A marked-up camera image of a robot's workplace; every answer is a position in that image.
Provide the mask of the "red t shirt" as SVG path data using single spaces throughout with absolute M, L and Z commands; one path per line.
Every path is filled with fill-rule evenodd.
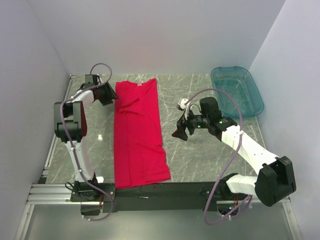
M 117 82 L 114 109 L 114 181 L 117 189 L 171 178 L 163 147 L 156 79 Z

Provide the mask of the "teal plastic basin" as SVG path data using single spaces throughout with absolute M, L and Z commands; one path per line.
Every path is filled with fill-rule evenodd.
M 212 86 L 237 103 L 244 119 L 254 118 L 264 110 L 264 102 L 250 72 L 240 66 L 216 67 L 210 73 Z

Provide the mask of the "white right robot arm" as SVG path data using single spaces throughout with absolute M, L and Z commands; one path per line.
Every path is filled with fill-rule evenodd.
M 177 108 L 183 114 L 172 136 L 187 141 L 196 129 L 207 129 L 212 136 L 235 150 L 257 174 L 254 177 L 232 173 L 216 181 L 222 198 L 230 200 L 236 194 L 252 195 L 271 207 L 296 191 L 293 163 L 287 156 L 279 157 L 266 150 L 241 130 L 236 121 L 223 117 L 214 97 L 202 98 L 199 103 L 200 113 L 194 114 L 188 99 L 178 101 Z

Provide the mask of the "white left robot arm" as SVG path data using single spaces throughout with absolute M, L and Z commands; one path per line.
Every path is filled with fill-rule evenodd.
M 118 98 L 108 82 L 101 82 L 99 75 L 87 74 L 75 95 L 53 105 L 54 133 L 66 146 L 75 172 L 75 181 L 70 184 L 72 202 L 113 202 L 114 191 L 108 193 L 107 185 L 98 182 L 89 160 L 85 109 L 95 101 L 106 106 Z

